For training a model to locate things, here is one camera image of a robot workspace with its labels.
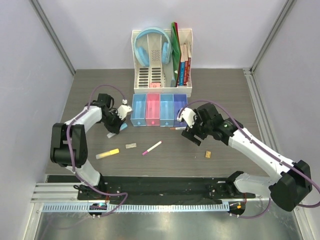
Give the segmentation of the blue capped glue stick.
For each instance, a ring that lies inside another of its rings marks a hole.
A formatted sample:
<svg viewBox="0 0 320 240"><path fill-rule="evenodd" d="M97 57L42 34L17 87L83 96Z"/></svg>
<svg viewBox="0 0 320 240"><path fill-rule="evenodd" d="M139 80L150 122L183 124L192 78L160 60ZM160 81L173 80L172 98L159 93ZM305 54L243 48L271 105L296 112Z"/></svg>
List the blue capped glue stick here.
<svg viewBox="0 0 320 240"><path fill-rule="evenodd" d="M123 124L121 125L119 131L121 132L121 131L123 131L124 129L126 129L127 127L128 127L128 125L127 125L126 123L123 123ZM117 135L117 134L116 134L116 133L111 133L111 132L109 132L109 133L107 134L107 137L110 139L110 138L112 138L112 137L115 136L115 135Z"/></svg>

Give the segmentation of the small grey eraser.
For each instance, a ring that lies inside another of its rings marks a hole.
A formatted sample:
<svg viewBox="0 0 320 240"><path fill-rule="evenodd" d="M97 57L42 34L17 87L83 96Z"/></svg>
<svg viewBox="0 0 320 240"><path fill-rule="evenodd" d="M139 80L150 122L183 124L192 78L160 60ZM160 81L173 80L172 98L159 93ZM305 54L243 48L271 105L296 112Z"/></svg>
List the small grey eraser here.
<svg viewBox="0 0 320 240"><path fill-rule="evenodd" d="M126 144L125 145L125 148L126 149L132 149L132 148L136 148L137 147L137 144L136 143L130 143L130 144Z"/></svg>

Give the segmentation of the yellow highlighter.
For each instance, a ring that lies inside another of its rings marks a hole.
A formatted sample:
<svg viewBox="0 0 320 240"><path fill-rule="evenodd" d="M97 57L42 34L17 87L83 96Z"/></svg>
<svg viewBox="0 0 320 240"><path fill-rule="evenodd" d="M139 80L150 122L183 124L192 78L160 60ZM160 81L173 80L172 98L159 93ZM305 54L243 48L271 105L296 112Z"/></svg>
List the yellow highlighter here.
<svg viewBox="0 0 320 240"><path fill-rule="evenodd" d="M120 150L118 148L115 148L115 149L112 149L112 150L109 150L109 151L106 151L106 152L103 152L103 153L99 153L95 156L95 158L97 160L99 159L102 159L102 158L106 158L106 157L109 157L109 156L113 156L113 155L116 155L116 154L119 154L120 153Z"/></svg>

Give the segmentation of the brown capped white marker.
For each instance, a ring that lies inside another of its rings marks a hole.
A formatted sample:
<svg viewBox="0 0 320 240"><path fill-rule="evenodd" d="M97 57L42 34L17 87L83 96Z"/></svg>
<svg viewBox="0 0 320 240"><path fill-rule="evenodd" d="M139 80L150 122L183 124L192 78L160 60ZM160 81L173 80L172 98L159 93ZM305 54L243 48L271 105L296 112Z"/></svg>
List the brown capped white marker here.
<svg viewBox="0 0 320 240"><path fill-rule="evenodd" d="M186 127L170 127L170 130L175 131L175 130L184 130Z"/></svg>

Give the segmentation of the pastel four-compartment organizer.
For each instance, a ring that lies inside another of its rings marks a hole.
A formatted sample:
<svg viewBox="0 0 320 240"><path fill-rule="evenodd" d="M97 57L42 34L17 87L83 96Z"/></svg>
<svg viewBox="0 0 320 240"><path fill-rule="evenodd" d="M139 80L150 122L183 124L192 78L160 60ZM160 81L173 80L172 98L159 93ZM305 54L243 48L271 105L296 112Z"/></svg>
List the pastel four-compartment organizer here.
<svg viewBox="0 0 320 240"><path fill-rule="evenodd" d="M178 113L187 103L186 94L135 93L130 120L134 127L183 129L187 124L178 121Z"/></svg>

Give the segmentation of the pink marker pen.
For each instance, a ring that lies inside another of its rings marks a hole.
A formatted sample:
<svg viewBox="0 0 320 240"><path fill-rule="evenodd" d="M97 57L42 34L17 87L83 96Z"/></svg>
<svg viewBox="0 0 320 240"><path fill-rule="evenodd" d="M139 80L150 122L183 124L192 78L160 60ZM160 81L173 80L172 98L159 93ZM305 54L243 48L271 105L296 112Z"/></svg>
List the pink marker pen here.
<svg viewBox="0 0 320 240"><path fill-rule="evenodd" d="M162 144L162 141L157 142L156 144L154 144L153 146L151 146L150 148L148 148L147 150L145 150L142 155L145 156L146 154L148 154L149 152L151 152L153 149L155 149L156 147L158 147L159 145Z"/></svg>

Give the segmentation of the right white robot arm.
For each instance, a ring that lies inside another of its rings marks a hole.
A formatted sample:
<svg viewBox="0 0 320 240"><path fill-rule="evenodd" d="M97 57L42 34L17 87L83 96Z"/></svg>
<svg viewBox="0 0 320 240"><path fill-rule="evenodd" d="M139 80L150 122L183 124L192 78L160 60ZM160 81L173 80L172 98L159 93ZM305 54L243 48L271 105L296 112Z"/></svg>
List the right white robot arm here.
<svg viewBox="0 0 320 240"><path fill-rule="evenodd" d="M233 117L223 118L211 102L192 109L185 105L177 112L177 120L185 122L182 136L196 145L208 136L231 147L263 169L267 176L238 171L226 184L226 193L233 198L250 193L270 198L278 207L290 212L312 191L310 166L295 162L265 145Z"/></svg>

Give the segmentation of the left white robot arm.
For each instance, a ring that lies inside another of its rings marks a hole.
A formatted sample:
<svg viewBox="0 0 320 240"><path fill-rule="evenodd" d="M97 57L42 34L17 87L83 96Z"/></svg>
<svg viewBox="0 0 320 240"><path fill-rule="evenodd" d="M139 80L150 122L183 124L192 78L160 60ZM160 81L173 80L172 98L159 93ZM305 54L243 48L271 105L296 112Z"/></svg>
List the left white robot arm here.
<svg viewBox="0 0 320 240"><path fill-rule="evenodd" d="M51 131L51 162L71 171L97 200L108 195L107 185L102 174L95 170L88 160L86 133L99 123L102 123L109 133L120 133L132 107L125 98L117 108L114 103L112 96L100 93L97 100L87 103L75 117L64 123L55 123Z"/></svg>

